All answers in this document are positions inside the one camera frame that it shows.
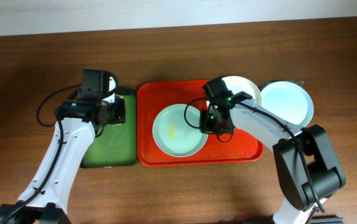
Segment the light green round plate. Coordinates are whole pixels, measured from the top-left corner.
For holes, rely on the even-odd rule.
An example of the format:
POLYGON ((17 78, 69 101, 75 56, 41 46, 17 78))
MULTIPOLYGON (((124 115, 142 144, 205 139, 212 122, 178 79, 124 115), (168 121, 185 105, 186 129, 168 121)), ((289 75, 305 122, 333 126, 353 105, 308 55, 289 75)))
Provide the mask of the light green round plate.
POLYGON ((175 104, 167 106, 156 116, 152 135, 156 145, 173 157, 189 157, 206 144, 208 135, 195 128, 200 111, 193 106, 175 104))

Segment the light blue round plate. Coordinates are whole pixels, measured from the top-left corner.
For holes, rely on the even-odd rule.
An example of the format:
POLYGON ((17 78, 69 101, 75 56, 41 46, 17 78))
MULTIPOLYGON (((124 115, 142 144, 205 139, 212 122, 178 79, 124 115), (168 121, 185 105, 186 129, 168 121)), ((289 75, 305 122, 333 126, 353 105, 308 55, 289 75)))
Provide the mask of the light blue round plate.
POLYGON ((310 95, 298 84, 289 81, 267 82, 260 86, 262 106, 282 119, 307 126, 314 114, 310 95))

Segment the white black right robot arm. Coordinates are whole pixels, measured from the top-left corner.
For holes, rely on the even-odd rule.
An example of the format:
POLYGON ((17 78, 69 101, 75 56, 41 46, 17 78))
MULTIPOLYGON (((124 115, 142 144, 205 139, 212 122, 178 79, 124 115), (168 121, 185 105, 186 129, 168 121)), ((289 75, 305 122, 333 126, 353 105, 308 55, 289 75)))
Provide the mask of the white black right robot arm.
POLYGON ((200 130, 206 134, 232 134, 243 130, 272 150, 284 200, 266 223, 343 223, 341 217, 323 215, 323 202, 345 186, 346 177, 327 132, 309 128, 272 114, 250 95, 231 92, 206 95, 209 106, 201 112, 200 130))

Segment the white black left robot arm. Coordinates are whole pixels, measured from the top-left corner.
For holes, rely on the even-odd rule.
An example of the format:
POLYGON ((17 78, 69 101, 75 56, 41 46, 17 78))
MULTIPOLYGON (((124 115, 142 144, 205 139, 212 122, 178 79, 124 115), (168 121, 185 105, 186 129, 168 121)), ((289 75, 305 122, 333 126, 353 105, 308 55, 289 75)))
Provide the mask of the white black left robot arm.
POLYGON ((126 121, 125 101, 66 100, 49 148, 15 204, 0 206, 0 223, 70 223, 67 205, 77 171, 89 146, 109 124, 126 121))

